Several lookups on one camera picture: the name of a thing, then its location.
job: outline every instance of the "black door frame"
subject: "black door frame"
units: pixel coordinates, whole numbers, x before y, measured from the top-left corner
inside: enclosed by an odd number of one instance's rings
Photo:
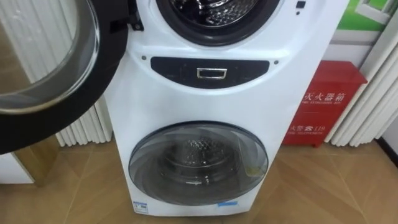
[[[129,0],[91,1],[99,25],[98,56],[90,75],[68,98],[28,114],[0,114],[0,154],[41,141],[78,119],[103,94],[126,51]]]
[[[156,0],[169,26],[180,36],[198,45],[218,47],[237,43],[258,31],[277,9],[280,0],[259,0],[253,9],[233,26],[205,29],[175,13],[171,0]]]

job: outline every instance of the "red fire extinguisher box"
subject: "red fire extinguisher box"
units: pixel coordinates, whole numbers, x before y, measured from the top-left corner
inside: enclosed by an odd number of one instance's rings
[[[364,83],[366,79],[351,62],[322,61],[283,144],[320,146]]]

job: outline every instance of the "door hinge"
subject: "door hinge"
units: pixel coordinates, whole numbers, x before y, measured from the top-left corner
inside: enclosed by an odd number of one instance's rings
[[[139,17],[137,0],[128,0],[129,4],[129,21],[131,28],[134,31],[144,31],[144,25],[142,25],[141,18]]]

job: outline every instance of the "black control panel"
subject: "black control panel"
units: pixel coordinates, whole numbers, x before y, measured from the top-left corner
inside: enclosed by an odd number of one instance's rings
[[[173,82],[203,89],[240,85],[268,72],[269,61],[152,57],[152,69]]]

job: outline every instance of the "washing machine door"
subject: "washing machine door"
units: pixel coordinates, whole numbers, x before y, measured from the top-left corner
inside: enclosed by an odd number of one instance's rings
[[[0,1],[0,154],[92,106],[126,50],[128,18],[128,0]]]
[[[257,186],[268,168],[260,140],[239,127],[213,122],[169,126],[133,150],[129,174],[146,195],[176,205],[211,205]]]
[[[281,0],[157,0],[160,13],[183,38],[205,46],[239,42],[259,30]]]

